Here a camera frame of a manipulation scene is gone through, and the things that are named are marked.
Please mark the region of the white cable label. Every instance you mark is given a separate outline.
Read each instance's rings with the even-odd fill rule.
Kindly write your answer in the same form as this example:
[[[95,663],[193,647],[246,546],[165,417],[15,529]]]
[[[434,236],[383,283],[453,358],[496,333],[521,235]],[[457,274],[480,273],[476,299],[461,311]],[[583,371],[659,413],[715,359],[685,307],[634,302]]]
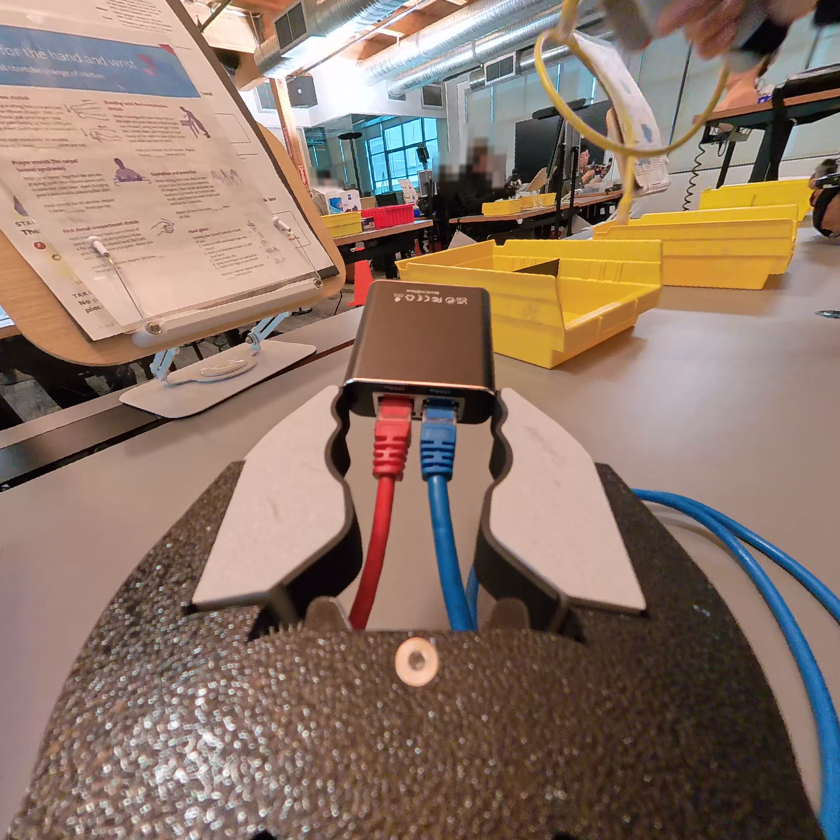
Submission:
[[[579,33],[574,33],[574,38],[610,99],[613,116],[607,120],[608,139],[642,151],[659,148],[662,138],[654,111],[616,49],[601,38]],[[642,196],[666,192],[671,183],[668,157],[660,154],[636,159],[634,179]]]

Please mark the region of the printed instruction sheet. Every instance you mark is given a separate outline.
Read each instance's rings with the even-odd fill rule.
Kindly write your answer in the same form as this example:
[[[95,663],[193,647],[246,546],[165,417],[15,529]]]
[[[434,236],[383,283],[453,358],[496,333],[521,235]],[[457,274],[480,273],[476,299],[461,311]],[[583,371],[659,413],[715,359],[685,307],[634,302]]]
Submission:
[[[141,346],[339,272],[175,2],[2,2],[2,183]]]

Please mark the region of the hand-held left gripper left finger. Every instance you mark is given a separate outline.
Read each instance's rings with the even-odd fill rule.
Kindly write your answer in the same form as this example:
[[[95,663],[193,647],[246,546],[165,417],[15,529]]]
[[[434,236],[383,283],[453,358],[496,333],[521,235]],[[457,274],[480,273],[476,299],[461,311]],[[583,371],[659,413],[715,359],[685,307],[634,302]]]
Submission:
[[[258,606],[291,627],[357,578],[364,549],[345,479],[349,428],[343,390],[329,385],[250,450],[192,595],[198,612]]]

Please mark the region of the wooden document stand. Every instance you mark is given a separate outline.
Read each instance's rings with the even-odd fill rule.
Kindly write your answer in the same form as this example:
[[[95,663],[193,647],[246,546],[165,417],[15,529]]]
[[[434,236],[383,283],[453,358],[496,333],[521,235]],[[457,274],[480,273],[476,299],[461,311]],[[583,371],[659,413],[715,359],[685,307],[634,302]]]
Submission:
[[[175,8],[185,13],[200,42],[215,57],[183,4],[175,2]],[[20,332],[43,351],[79,365],[114,366],[154,354],[151,381],[129,389],[121,401],[168,418],[200,413],[313,355],[312,344],[277,342],[269,335],[291,311],[339,289],[345,279],[344,263],[287,152],[271,132],[254,122],[338,268],[319,292],[294,308],[264,310],[258,318],[203,325],[152,346],[138,345],[134,332],[119,331],[104,310],[95,308],[93,295],[72,278],[60,255],[40,237],[2,183],[2,307]]]

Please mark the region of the black monitor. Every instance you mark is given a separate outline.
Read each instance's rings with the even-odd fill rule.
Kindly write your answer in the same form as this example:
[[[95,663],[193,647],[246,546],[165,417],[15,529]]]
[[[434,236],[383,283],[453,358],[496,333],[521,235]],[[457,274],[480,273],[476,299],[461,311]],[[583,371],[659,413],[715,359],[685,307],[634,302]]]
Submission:
[[[601,164],[605,153],[600,147],[581,137],[580,133],[567,127],[555,107],[541,108],[528,120],[515,126],[513,171],[523,184],[529,183],[541,171],[549,174],[558,165],[558,148],[565,148],[565,175],[571,174],[571,150],[577,147],[589,151],[589,163]]]

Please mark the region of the black network adapter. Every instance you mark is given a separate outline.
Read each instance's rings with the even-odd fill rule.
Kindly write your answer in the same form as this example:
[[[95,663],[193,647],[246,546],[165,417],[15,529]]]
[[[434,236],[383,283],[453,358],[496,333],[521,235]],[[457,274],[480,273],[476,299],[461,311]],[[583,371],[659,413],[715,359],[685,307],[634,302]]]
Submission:
[[[420,419],[451,403],[458,424],[483,424],[497,399],[490,295],[479,287],[378,280],[369,289],[343,383],[349,409],[374,417],[401,397]]]

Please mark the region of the person's right hand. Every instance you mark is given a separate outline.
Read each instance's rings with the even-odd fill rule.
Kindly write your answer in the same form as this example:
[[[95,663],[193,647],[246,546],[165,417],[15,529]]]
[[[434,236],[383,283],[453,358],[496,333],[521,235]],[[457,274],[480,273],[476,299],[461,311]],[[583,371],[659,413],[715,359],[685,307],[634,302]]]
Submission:
[[[696,46],[703,58],[719,56],[736,38],[739,21],[750,6],[748,1],[674,1],[659,14],[654,32],[657,37],[683,30],[686,40]],[[813,1],[755,2],[765,18],[777,25],[790,25],[812,12]]]

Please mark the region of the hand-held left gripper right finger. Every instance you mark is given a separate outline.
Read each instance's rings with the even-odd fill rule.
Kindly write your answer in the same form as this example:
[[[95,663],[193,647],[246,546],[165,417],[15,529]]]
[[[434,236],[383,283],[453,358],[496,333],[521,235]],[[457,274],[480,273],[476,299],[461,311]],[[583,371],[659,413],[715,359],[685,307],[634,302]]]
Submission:
[[[511,388],[497,395],[492,483],[476,537],[476,578],[517,600],[537,631],[573,606],[639,615],[647,604],[592,457]]]

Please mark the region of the black-legged wooden desk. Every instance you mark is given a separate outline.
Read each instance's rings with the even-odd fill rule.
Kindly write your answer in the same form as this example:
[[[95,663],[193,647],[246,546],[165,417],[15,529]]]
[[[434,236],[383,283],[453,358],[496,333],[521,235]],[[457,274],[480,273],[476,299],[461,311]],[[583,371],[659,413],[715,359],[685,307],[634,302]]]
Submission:
[[[734,153],[738,130],[761,130],[763,140],[749,178],[750,183],[776,181],[791,132],[829,118],[839,111],[839,65],[802,72],[776,87],[770,100],[728,110],[717,106],[706,120],[701,144],[724,143],[717,187],[722,187]]]

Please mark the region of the grey desk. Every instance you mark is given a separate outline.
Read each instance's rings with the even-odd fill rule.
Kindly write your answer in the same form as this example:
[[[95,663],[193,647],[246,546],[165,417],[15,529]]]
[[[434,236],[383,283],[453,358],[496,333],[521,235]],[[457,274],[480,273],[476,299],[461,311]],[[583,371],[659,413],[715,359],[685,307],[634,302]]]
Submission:
[[[770,290],[663,291],[631,331],[497,382],[603,475],[647,612],[452,633],[417,454],[371,630],[256,632],[190,601],[249,452],[341,383],[313,361],[2,492],[2,835],[818,838],[821,762],[772,613],[714,535],[743,522],[838,592],[838,247]]]

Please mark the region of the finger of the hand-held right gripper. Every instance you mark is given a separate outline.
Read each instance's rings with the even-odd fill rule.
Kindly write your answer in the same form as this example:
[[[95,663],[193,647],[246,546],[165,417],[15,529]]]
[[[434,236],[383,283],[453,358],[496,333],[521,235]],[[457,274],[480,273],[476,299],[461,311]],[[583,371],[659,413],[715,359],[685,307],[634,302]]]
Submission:
[[[643,51],[658,36],[665,1],[601,1],[614,36],[629,51]]]

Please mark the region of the silver ventilation duct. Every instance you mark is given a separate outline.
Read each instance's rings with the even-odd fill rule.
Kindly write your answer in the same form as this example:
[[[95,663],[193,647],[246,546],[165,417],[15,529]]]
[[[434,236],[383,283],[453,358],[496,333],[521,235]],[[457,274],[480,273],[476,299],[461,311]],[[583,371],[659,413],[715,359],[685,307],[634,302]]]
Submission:
[[[289,77],[343,53],[351,35],[372,34],[388,25],[406,2],[291,2],[273,23],[273,34],[255,49],[263,77]],[[482,1],[461,5],[438,21],[402,36],[362,60],[364,83],[384,83],[390,99],[457,75],[531,44],[556,23],[562,2]]]

